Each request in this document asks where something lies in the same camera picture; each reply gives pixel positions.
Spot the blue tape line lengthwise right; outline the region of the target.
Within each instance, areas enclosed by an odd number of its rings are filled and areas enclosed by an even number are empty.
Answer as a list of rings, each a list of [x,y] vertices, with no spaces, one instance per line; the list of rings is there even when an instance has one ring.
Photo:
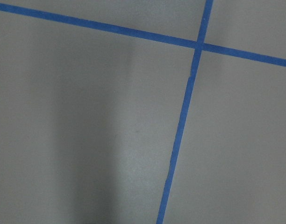
[[[185,129],[185,124],[186,124],[186,118],[189,110],[189,105],[191,102],[191,97],[193,93],[193,88],[194,88],[194,83],[195,79],[197,76],[197,71],[198,67],[200,64],[200,58],[201,54],[203,51],[203,45],[207,33],[207,28],[208,28],[208,23],[211,15],[211,10],[213,7],[213,1],[212,0],[207,0],[205,2],[204,10],[203,10],[203,15],[202,19],[200,22],[200,28],[198,32],[198,37],[197,37],[197,42],[196,42],[196,47],[194,50],[193,54],[193,59],[192,59],[192,64],[191,64],[191,69],[190,69],[190,76],[188,78],[187,84],[186,84],[186,91],[184,94],[184,99],[182,103],[182,108],[179,116],[179,123],[173,143],[173,148],[172,148],[172,154],[169,162],[169,170],[167,174],[167,178],[165,180],[164,188],[163,188],[163,193],[161,197],[161,202],[158,210],[158,215],[157,215],[157,220],[156,224],[162,224],[164,222],[164,216],[168,204],[168,199],[172,187],[172,181],[177,165],[177,160],[178,160],[178,155],[180,151],[180,145]]]

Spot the blue tape line crosswise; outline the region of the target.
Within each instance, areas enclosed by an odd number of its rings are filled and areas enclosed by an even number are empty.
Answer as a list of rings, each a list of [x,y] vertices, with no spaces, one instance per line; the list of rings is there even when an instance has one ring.
[[[196,41],[0,3],[0,11],[286,67],[286,59],[205,43],[213,1],[204,6]]]

